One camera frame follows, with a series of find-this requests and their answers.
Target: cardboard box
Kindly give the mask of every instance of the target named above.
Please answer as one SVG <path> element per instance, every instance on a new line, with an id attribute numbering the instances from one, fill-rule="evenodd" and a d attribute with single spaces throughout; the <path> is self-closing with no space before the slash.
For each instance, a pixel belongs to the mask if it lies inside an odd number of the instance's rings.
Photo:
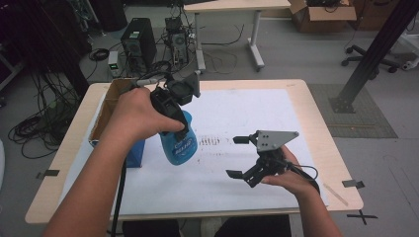
<path id="1" fill-rule="evenodd" d="M 399 0 L 354 0 L 357 21 L 349 22 L 355 30 L 379 31 Z"/>
<path id="2" fill-rule="evenodd" d="M 98 116 L 96 118 L 95 125 L 89 136 L 89 142 L 94 147 L 98 144 L 99 138 L 106 125 L 108 124 L 109 119 L 111 118 L 112 113 L 118 103 L 120 94 L 126 91 L 130 86 L 130 80 L 126 79 L 115 79 L 112 81 L 111 86 L 108 89 L 108 92 L 105 96 L 102 107 L 99 110 Z M 144 140 L 139 140 L 135 143 L 132 149 L 129 151 L 126 156 L 126 166 L 128 168 L 139 168 L 141 167 L 142 152 L 144 150 Z"/>
<path id="3" fill-rule="evenodd" d="M 356 21 L 355 8 L 342 0 L 336 8 L 308 7 L 304 0 L 289 0 L 292 20 L 301 33 L 341 32 L 347 21 Z"/>

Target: table leg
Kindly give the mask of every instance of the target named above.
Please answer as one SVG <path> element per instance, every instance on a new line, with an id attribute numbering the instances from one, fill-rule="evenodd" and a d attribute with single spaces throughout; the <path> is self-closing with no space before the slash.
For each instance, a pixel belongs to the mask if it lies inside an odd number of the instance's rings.
<path id="1" fill-rule="evenodd" d="M 206 63 L 204 61 L 204 53 L 203 53 L 203 46 L 201 45 L 201 34 L 200 34 L 200 27 L 198 25 L 198 18 L 199 13 L 195 14 L 195 37 L 196 37 L 196 43 L 197 47 L 195 49 L 195 54 L 197 57 L 197 63 L 198 63 L 198 70 L 204 72 L 206 70 Z"/>
<path id="2" fill-rule="evenodd" d="M 252 50 L 252 54 L 253 57 L 255 58 L 256 61 L 256 70 L 260 71 L 261 68 L 265 67 L 265 63 L 262 60 L 261 54 L 259 53 L 259 49 L 256 46 L 256 38 L 258 36 L 258 31 L 259 31 L 259 22 L 260 22 L 260 17 L 261 17 L 261 10 L 257 10 L 255 12 L 255 18 L 253 20 L 253 32 L 252 32 L 252 38 L 248 39 L 249 40 L 249 46 L 250 49 Z"/>

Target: metal pole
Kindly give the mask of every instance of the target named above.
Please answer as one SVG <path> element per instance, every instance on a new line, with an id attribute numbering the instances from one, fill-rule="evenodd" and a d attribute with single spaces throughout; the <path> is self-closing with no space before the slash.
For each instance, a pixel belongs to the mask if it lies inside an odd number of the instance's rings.
<path id="1" fill-rule="evenodd" d="M 353 113 L 352 103 L 419 10 L 418 0 L 400 0 L 337 98 L 329 99 L 335 113 Z"/>

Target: office chair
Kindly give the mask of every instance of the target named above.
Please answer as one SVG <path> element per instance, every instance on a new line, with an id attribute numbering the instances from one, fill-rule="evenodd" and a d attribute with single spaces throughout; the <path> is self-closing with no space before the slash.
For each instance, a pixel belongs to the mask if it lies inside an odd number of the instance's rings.
<path id="1" fill-rule="evenodd" d="M 343 60 L 341 62 L 342 66 L 348 66 L 350 61 L 361 61 L 361 59 L 363 59 L 363 56 L 366 54 L 366 51 L 363 50 L 362 48 L 356 46 L 356 45 L 352 45 L 348 48 L 346 48 L 346 53 L 352 53 L 353 51 L 356 51 L 357 53 L 359 53 L 361 56 L 352 56 L 352 57 L 348 57 L 345 60 Z M 400 64 L 397 62 L 393 62 L 387 59 L 383 59 L 380 64 L 389 66 L 389 68 L 387 69 L 387 71 L 389 73 L 394 73 L 397 71 L 397 68 L 400 68 Z M 377 75 L 379 74 L 379 69 L 378 67 L 375 70 L 375 73 L 372 75 L 372 77 L 370 78 L 370 80 L 373 80 L 377 77 Z"/>

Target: person's left hand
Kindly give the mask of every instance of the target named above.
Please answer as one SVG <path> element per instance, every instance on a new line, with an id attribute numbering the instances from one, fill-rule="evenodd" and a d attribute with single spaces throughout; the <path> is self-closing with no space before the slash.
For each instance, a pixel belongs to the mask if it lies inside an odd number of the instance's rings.
<path id="1" fill-rule="evenodd" d="M 161 131 L 179 131 L 183 128 L 181 122 L 154 110 L 147 88 L 135 88 L 120 96 L 102 136 L 111 133 L 111 137 L 117 136 L 124 142 L 134 143 Z"/>

